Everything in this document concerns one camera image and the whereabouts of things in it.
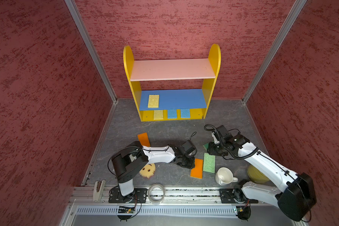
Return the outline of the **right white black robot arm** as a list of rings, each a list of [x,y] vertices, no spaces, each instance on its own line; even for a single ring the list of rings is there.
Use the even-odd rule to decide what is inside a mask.
[[[230,156],[231,160],[245,160],[263,173],[274,186],[259,185],[242,180],[233,188],[233,198],[237,203],[258,200],[278,207],[293,221],[304,221],[311,215],[311,208],[316,204],[315,188],[312,178],[306,174],[298,174],[262,152],[241,133],[232,135],[223,125],[204,126],[210,131],[213,141],[208,144],[210,155]]]

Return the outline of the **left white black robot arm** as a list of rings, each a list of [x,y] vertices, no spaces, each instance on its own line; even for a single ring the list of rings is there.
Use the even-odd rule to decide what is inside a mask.
[[[110,171],[118,182],[123,197],[134,192],[133,178],[149,164],[174,163],[182,168],[195,167],[197,148],[191,140],[180,146],[147,147],[139,141],[132,142],[127,147],[115,152],[109,162],[114,170]]]

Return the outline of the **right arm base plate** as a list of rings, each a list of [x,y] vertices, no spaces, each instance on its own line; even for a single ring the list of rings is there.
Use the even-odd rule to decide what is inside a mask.
[[[219,197],[222,204],[236,204],[243,205],[246,204],[258,204],[258,200],[247,199],[244,196],[240,198],[234,195],[234,190],[232,188],[221,188],[219,189]]]

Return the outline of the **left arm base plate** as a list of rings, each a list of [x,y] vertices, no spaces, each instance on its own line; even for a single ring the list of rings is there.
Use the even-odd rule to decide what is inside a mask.
[[[147,188],[135,188],[132,193],[122,196],[118,187],[114,187],[109,191],[109,203],[145,203],[147,198]]]

